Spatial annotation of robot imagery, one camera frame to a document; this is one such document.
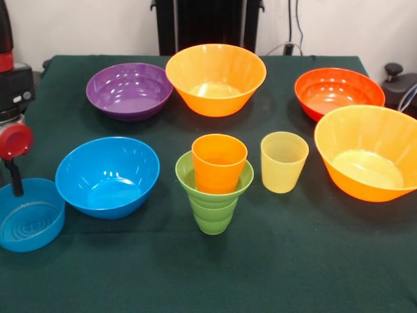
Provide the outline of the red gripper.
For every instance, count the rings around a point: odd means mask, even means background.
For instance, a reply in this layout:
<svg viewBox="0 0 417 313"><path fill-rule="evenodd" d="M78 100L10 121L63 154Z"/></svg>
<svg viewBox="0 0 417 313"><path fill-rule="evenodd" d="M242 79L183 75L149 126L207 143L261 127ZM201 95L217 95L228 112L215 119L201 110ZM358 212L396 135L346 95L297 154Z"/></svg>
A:
<svg viewBox="0 0 417 313"><path fill-rule="evenodd" d="M21 197L24 194L22 178L13 158L26 154L32 148L33 133L25 124L12 123L1 127L0 141L1 159L5 160L5 166L10 172L13 194Z"/></svg>

